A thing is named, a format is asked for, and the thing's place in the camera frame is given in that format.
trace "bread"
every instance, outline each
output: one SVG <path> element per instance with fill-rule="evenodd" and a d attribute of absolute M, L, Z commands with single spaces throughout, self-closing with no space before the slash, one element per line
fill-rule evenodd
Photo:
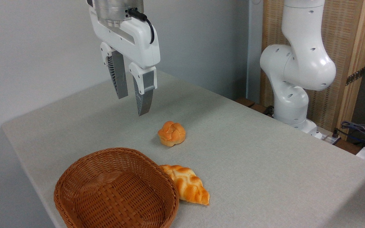
<path fill-rule="evenodd" d="M 185 140 L 184 127 L 173 121 L 167 121 L 157 134 L 160 137 L 161 144 L 166 146 L 174 146 Z"/>
<path fill-rule="evenodd" d="M 209 205 L 209 193 L 202 185 L 201 179 L 195 175 L 192 169 L 179 165 L 162 165 L 160 167 L 176 184 L 180 200 Z"/>

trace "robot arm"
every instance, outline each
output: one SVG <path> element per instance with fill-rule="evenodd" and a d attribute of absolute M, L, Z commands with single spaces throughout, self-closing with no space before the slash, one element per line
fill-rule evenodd
<path fill-rule="evenodd" d="M 157 88 L 155 65 L 160 62 L 157 33 L 143 12 L 142 0 L 87 0 L 104 65 L 110 71 L 118 98 L 128 95 L 123 56 L 129 58 L 138 113 L 147 113 Z"/>
<path fill-rule="evenodd" d="M 323 5 L 324 0 L 284 0 L 281 29 L 291 46 L 270 45 L 260 58 L 274 92 L 274 118 L 316 137 L 316 124 L 306 119 L 303 88 L 321 91 L 336 76 L 322 42 Z"/>
<path fill-rule="evenodd" d="M 292 53 L 284 68 L 287 82 L 322 91 L 332 84 L 336 67 L 323 46 L 321 26 L 324 0 L 285 1 L 282 32 Z"/>

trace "wicker basket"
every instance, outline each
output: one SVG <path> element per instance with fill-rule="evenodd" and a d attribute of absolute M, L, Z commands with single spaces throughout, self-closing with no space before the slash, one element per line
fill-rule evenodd
<path fill-rule="evenodd" d="M 54 202 L 67 227 L 170 227 L 174 182 L 137 150 L 109 148 L 80 158 L 60 177 Z"/>

